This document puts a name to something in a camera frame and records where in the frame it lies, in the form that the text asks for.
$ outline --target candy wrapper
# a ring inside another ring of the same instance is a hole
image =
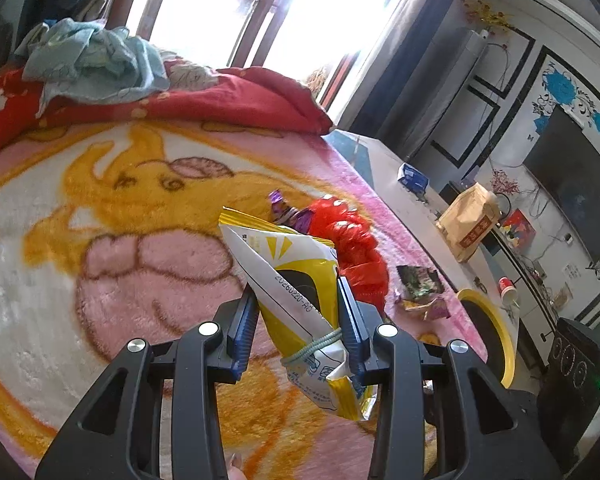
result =
[[[326,412],[368,420],[376,387],[360,386],[340,340],[333,243],[231,209],[218,224],[258,298],[289,381]]]
[[[309,232],[309,224],[314,216],[311,211],[290,206],[279,189],[269,193],[269,200],[275,225],[286,225],[303,235]]]
[[[402,286],[396,290],[397,303],[417,319],[432,321],[451,314],[441,294],[445,287],[436,269],[417,266],[397,266]]]
[[[411,317],[422,321],[433,321],[435,319],[446,319],[451,317],[451,313],[446,307],[446,301],[441,297],[434,298],[433,301],[424,305],[413,303],[413,301],[409,300],[403,300],[401,298],[398,298],[397,303],[400,304]]]

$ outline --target paper bag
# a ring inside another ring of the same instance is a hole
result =
[[[458,262],[467,261],[496,224],[500,207],[496,196],[480,184],[463,191],[436,222]]]

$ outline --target metal screw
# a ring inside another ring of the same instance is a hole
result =
[[[130,352],[139,352],[146,346],[146,343],[143,339],[132,339],[127,343],[126,349]]]
[[[220,330],[220,327],[211,321],[207,321],[198,327],[198,332],[202,335],[213,335],[218,330]]]
[[[469,345],[461,339],[454,339],[449,346],[457,354],[464,354],[469,349]]]
[[[378,327],[378,333],[384,337],[393,337],[397,335],[398,329],[393,325],[384,324]]]

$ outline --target floor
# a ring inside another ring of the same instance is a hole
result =
[[[516,354],[516,370],[513,375],[513,382],[511,383],[510,389],[525,390],[535,395],[540,391],[540,381],[535,375],[532,375],[529,372],[528,368],[526,368],[525,362],[522,360],[520,354]]]

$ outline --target red plastic bag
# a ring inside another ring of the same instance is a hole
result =
[[[343,200],[331,195],[313,202],[309,225],[311,236],[331,240],[338,253],[338,266],[351,287],[353,297],[372,304],[384,314],[384,298],[389,292],[386,262],[376,250],[378,241],[369,222]]]

